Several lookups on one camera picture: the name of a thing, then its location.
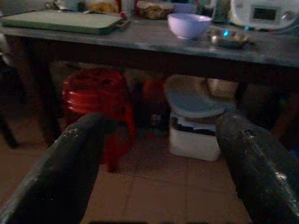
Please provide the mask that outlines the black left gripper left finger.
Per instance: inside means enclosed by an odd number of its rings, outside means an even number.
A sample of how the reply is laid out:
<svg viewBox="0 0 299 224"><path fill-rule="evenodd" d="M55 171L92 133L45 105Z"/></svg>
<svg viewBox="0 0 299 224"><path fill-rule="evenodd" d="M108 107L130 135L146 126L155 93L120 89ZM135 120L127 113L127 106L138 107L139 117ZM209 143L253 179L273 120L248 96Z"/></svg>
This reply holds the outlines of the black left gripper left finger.
<svg viewBox="0 0 299 224"><path fill-rule="evenodd" d="M105 119L92 113L69 125L0 211L3 224L79 224L103 156Z"/></svg>

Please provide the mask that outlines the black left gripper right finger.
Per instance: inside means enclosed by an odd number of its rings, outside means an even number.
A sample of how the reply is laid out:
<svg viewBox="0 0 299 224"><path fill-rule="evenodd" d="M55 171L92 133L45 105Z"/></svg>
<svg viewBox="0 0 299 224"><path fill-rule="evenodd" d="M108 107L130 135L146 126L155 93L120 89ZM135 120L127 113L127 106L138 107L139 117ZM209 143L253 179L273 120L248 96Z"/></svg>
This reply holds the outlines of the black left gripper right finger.
<svg viewBox="0 0 299 224"><path fill-rule="evenodd" d="M267 130L227 112L216 123L216 138L254 224L299 222L299 160Z"/></svg>

